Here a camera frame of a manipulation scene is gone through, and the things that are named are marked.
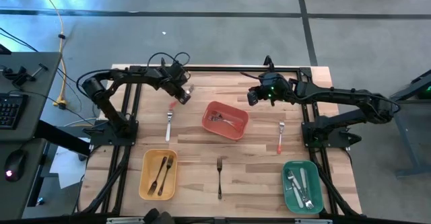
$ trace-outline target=floor stripe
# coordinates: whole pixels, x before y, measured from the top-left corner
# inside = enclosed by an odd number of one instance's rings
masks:
[[[265,12],[150,12],[150,11],[87,11],[62,9],[64,16],[100,17],[263,17],[263,18],[300,18],[301,13]],[[55,10],[0,9],[1,15],[55,15]]]
[[[316,52],[314,50],[314,43],[312,42],[310,22],[308,21],[305,0],[299,0],[299,8],[302,15],[302,25],[304,26],[305,43],[307,45],[308,57],[310,58],[310,65],[317,66]]]
[[[337,14],[337,13],[309,13],[312,19],[352,19],[352,20],[431,20],[428,14]]]

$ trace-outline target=desk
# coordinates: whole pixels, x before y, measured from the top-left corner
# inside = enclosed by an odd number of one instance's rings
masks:
[[[0,130],[0,165],[4,165],[7,156],[24,143],[23,149],[27,153],[24,174],[17,182],[7,182],[0,177],[0,192],[3,202],[0,208],[0,219],[19,219],[25,205],[34,206],[42,178],[40,177],[41,163],[46,140],[60,146],[88,155],[88,143],[70,134],[58,130],[55,126],[40,120],[46,98],[53,83],[61,53],[59,52],[13,52],[11,55],[0,55],[0,65],[17,73],[21,66],[27,73],[33,74],[42,63],[47,71],[39,72],[35,81],[27,81],[22,85],[24,93],[17,91],[12,94],[28,94],[28,101],[15,130]],[[11,81],[0,75],[0,93],[8,93],[16,88]]]
[[[114,68],[126,66],[128,65],[113,65]],[[311,69],[315,84],[332,86],[328,67]],[[137,142],[131,149],[121,215],[142,216],[151,208],[158,208],[175,217],[298,217],[284,203],[281,168],[287,161],[309,159],[301,137],[301,105],[276,102],[275,107],[271,107],[269,102],[259,102],[251,107],[246,93],[249,87],[259,84],[257,80],[244,77],[238,72],[193,71],[191,74],[187,85],[194,84],[195,91],[185,106],[178,105],[174,109],[169,144],[164,140],[166,113],[169,103],[174,99],[163,90],[155,91],[148,85],[142,87],[137,115],[139,131]],[[282,74],[286,78],[296,78],[293,73]],[[111,97],[117,110],[121,109],[124,92],[123,85]],[[213,100],[249,113],[250,122],[241,140],[231,141],[202,128],[202,115],[208,103]],[[318,106],[322,115],[338,114],[335,104],[319,103]],[[310,119],[313,119],[311,110],[309,112]],[[276,149],[280,120],[284,120],[286,127],[282,153],[278,155]],[[176,191],[170,200],[148,201],[139,197],[143,155],[149,149],[172,149],[178,153]],[[327,152],[334,185],[353,210],[361,213],[347,155],[339,149],[328,149]],[[104,185],[111,155],[112,147],[102,146],[90,158],[81,189],[81,208],[87,207]],[[216,159],[219,156],[224,157],[222,200],[217,198]],[[327,190],[321,185],[325,207],[329,210]],[[116,191],[117,187],[114,186],[110,208]]]

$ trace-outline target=yellow bowl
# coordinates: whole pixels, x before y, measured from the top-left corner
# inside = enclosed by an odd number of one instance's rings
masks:
[[[166,163],[163,165],[162,171],[160,172],[159,178],[157,179],[157,188],[150,196],[148,195],[148,190],[157,177],[163,157],[169,158],[169,155],[174,156],[174,162],[167,173],[166,181],[163,187],[163,193],[161,196],[158,195],[158,191],[166,174],[166,165],[168,164],[168,160],[166,160]],[[176,160],[176,152],[170,149],[151,149],[145,153],[142,163],[141,184],[139,185],[139,195],[142,199],[169,200],[174,196],[176,186]]]

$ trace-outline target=white paper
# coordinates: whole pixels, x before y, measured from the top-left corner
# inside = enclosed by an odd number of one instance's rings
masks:
[[[86,172],[86,162],[80,161],[78,154],[63,147],[58,147],[51,165],[50,173],[59,175],[60,188],[76,184]]]

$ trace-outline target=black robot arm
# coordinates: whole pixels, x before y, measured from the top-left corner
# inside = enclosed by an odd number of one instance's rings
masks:
[[[311,82],[303,82],[295,79],[287,81],[276,72],[266,72],[257,78],[261,84],[251,87],[247,94],[250,106],[257,104],[259,100],[269,100],[271,105],[275,101],[289,102],[291,104],[311,104],[313,102],[330,102],[359,107],[358,110],[346,112],[337,116],[319,116],[315,122],[307,122],[303,127],[303,136],[306,146],[312,147],[312,142],[328,140],[334,129],[347,127],[361,122],[384,124],[391,121],[399,106],[380,94],[372,94],[368,90],[335,89],[334,87],[319,87]],[[347,134],[350,145],[360,141],[360,137]]]
[[[181,104],[186,104],[190,99],[188,94],[181,86],[189,79],[189,73],[178,62],[170,67],[165,67],[162,59],[162,66],[158,68],[130,66],[129,69],[112,69],[103,73],[97,73],[86,79],[82,87],[87,96],[101,109],[105,117],[109,120],[115,135],[121,137],[130,131],[130,122],[125,115],[117,112],[110,103],[109,98],[124,83],[144,83],[152,86],[155,90],[164,89],[170,96],[175,97]],[[101,81],[113,81],[112,85],[106,89]]]

